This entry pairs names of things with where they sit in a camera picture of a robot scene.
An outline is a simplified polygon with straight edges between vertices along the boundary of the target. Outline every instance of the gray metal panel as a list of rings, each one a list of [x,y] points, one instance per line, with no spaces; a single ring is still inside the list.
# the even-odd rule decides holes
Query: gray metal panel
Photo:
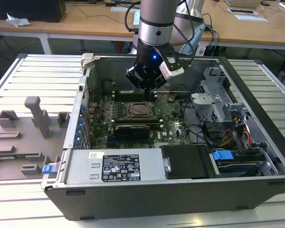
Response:
[[[284,86],[278,83],[277,79],[274,78],[275,76],[270,74],[263,66],[255,66],[252,62],[246,60],[232,60],[230,63],[285,137]],[[237,101],[241,102],[235,89],[231,87],[230,90],[234,93]]]

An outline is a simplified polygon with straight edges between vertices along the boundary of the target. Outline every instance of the gray plastic part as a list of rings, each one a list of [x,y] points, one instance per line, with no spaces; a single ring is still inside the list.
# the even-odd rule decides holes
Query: gray plastic part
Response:
[[[2,132],[0,133],[0,140],[2,139],[19,139],[21,138],[20,132]]]
[[[50,117],[50,138],[44,139],[40,131],[36,130],[32,123],[32,117],[19,117],[12,121],[15,128],[3,129],[0,126],[0,133],[20,132],[21,138],[0,140],[0,146],[14,146],[16,151],[13,154],[7,154],[6,157],[0,154],[0,181],[20,180],[20,179],[40,179],[42,174],[24,176],[20,171],[24,164],[37,164],[43,167],[45,156],[51,161],[56,156],[61,157],[63,142],[67,128],[60,128],[56,117]]]
[[[15,150],[14,146],[0,146],[0,153],[14,153]]]
[[[67,127],[69,120],[70,120],[70,113],[68,112],[58,113],[57,121],[58,121],[59,127]]]
[[[40,174],[41,169],[37,164],[22,165],[21,172],[24,175],[34,175],[34,174]]]
[[[34,125],[38,126],[44,139],[49,138],[49,116],[48,113],[42,111],[40,106],[40,98],[38,96],[28,96],[24,102],[24,105],[31,110],[34,116]]]
[[[25,156],[25,159],[30,161],[30,162],[44,161],[44,158],[45,158],[45,156],[41,152],[38,155],[27,155],[27,156]]]
[[[14,111],[2,111],[0,113],[0,126],[3,129],[14,128],[13,120],[18,120],[18,117]]]
[[[43,166],[48,165],[51,162],[52,161],[50,160],[50,158],[48,156],[45,156],[44,161],[43,161]]]

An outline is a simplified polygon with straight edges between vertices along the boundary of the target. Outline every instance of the white sticker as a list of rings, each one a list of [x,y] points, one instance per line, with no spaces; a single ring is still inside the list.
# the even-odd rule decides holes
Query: white sticker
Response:
[[[15,159],[15,157],[0,157],[0,160]]]
[[[105,152],[90,152],[89,159],[103,158]]]

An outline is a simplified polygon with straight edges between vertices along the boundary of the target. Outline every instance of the table leg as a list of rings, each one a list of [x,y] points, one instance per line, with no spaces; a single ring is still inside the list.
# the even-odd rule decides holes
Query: table leg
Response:
[[[124,48],[125,41],[114,41],[115,53],[121,54]]]
[[[80,39],[79,40],[79,42],[80,42],[80,48],[81,48],[81,50],[82,51],[85,51],[86,49],[86,47],[85,47],[85,40],[84,39]]]
[[[41,45],[44,51],[44,54],[51,55],[53,53],[52,48],[48,42],[47,37],[40,37]]]
[[[243,57],[244,57],[244,58],[248,58],[248,56],[249,56],[251,50],[252,50],[252,48],[247,48],[246,51],[245,51],[245,53],[243,54]]]

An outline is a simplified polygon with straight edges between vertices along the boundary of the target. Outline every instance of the paper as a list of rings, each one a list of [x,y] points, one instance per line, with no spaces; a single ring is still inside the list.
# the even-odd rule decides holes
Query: paper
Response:
[[[239,20],[268,21],[266,18],[258,18],[254,16],[235,15]]]
[[[10,16],[8,13],[7,15],[8,15],[8,18],[6,19],[6,21],[12,26],[18,27],[18,26],[24,26],[24,25],[31,24],[29,20],[26,18],[22,18],[22,19],[15,18],[15,17]]]

